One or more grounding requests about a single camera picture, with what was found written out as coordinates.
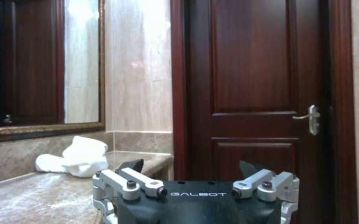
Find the bolt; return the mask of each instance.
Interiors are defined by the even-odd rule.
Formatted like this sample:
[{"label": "bolt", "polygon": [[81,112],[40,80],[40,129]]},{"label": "bolt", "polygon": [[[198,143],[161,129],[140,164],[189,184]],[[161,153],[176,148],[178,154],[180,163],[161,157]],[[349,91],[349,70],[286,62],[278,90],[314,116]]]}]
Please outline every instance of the bolt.
[{"label": "bolt", "polygon": [[233,189],[230,191],[230,195],[233,195],[234,199],[238,199],[241,197],[241,192],[237,189]]},{"label": "bolt", "polygon": [[133,180],[126,181],[126,188],[128,189],[136,188],[136,182]]},{"label": "bolt", "polygon": [[162,187],[160,187],[157,190],[156,190],[156,197],[160,199],[160,200],[164,200],[165,197],[166,197],[166,194],[168,194],[168,190]]},{"label": "bolt", "polygon": [[262,181],[261,186],[262,186],[265,189],[272,189],[272,182],[270,182],[270,181]]}]

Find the white towel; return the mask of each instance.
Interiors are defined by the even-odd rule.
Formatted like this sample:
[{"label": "white towel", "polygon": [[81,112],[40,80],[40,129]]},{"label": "white towel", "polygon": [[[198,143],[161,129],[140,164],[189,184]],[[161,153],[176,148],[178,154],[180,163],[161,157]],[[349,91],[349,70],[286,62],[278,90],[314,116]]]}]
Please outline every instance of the white towel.
[{"label": "white towel", "polygon": [[73,137],[70,146],[62,151],[62,157],[42,154],[36,159],[38,172],[70,173],[77,177],[92,177],[109,165],[105,158],[108,146],[104,142],[81,136]]}]

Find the wooden door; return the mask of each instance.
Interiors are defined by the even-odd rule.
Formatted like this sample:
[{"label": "wooden door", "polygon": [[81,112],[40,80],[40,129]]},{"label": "wooden door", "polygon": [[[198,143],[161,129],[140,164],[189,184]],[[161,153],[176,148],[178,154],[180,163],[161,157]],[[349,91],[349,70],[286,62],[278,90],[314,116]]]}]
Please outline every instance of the wooden door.
[{"label": "wooden door", "polygon": [[296,173],[300,224],[329,216],[322,137],[292,118],[324,107],[321,2],[188,1],[190,179],[242,179],[238,160]]},{"label": "wooden door", "polygon": [[64,121],[64,0],[0,0],[0,126]]}]

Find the countertop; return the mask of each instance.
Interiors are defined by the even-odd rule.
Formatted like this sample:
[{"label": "countertop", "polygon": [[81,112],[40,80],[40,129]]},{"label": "countertop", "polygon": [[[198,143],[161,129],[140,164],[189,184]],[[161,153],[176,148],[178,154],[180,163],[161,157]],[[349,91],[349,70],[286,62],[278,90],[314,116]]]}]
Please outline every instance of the countertop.
[{"label": "countertop", "polygon": [[[172,165],[169,154],[110,152],[109,169],[125,161],[144,159],[142,174]],[[92,204],[92,178],[69,174],[30,173],[0,182],[0,223],[100,223]]]}]

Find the door handle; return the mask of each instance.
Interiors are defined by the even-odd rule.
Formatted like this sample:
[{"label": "door handle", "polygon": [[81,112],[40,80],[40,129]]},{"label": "door handle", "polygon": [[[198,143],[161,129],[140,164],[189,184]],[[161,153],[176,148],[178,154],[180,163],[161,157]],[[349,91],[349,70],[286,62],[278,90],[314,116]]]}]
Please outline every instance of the door handle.
[{"label": "door handle", "polygon": [[301,117],[296,117],[293,116],[292,119],[294,120],[300,120],[300,119],[306,119],[309,118],[309,133],[312,135],[317,135],[318,133],[318,117],[320,117],[320,113],[318,113],[318,108],[312,105],[309,106],[309,113]]}]

